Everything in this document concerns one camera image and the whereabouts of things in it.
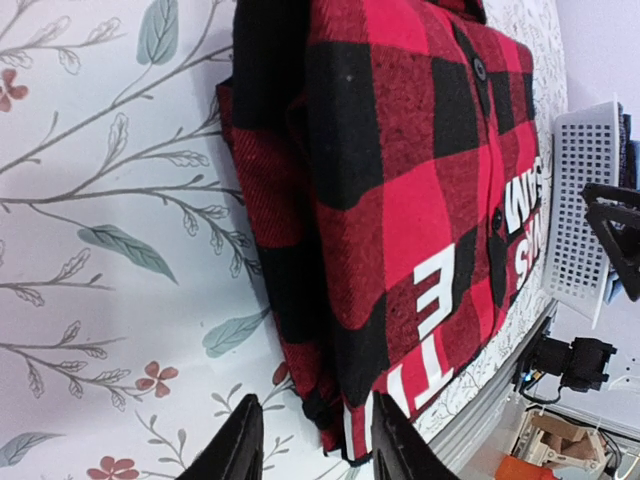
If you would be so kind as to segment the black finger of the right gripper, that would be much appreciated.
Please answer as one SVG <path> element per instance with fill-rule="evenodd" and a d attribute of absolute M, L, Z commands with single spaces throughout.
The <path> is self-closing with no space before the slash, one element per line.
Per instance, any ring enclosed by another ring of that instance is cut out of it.
<path fill-rule="evenodd" d="M 639 299 L 639 191 L 587 183 L 585 219 L 631 300 Z"/>

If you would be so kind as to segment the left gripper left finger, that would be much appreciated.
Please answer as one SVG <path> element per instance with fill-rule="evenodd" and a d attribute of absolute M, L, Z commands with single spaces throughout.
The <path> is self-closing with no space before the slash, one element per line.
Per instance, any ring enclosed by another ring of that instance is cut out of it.
<path fill-rule="evenodd" d="M 263 409 L 247 394 L 178 480 L 260 480 L 264 460 Z"/>

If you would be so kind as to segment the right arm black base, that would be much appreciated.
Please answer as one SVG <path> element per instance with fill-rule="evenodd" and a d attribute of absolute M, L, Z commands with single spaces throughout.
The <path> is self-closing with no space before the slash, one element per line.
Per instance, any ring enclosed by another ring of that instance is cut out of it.
<path fill-rule="evenodd" d="M 576 337 L 571 343 L 543 335 L 522 359 L 516 381 L 516 392 L 524 399 L 540 406 L 557 404 L 565 388 L 578 393 L 599 391 L 609 381 L 606 372 L 618 349 L 596 338 Z M 527 393 L 545 375 L 559 378 L 554 398 L 543 399 Z"/>

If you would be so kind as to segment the white plastic laundry basket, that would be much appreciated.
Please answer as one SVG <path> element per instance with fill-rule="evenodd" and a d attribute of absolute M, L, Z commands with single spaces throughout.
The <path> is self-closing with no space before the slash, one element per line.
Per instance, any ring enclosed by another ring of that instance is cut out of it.
<path fill-rule="evenodd" d="M 553 125 L 552 190 L 544 290 L 598 322 L 610 261 L 585 218 L 589 184 L 619 183 L 620 104 L 617 98 L 562 114 Z"/>

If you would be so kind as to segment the red black plaid shirt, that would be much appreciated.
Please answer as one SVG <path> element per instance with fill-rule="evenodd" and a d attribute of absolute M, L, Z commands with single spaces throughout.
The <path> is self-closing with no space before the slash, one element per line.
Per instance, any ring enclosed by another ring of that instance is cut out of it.
<path fill-rule="evenodd" d="M 479 1 L 241 1 L 219 85 L 282 351 L 326 452 L 420 414 L 545 237 L 533 57 Z"/>

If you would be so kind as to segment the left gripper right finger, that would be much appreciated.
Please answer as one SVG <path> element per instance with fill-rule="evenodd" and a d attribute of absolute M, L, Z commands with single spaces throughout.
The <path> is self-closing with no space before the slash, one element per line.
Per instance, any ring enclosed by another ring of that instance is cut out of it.
<path fill-rule="evenodd" d="M 380 392 L 374 393 L 372 458 L 375 480 L 458 480 L 393 398 Z"/>

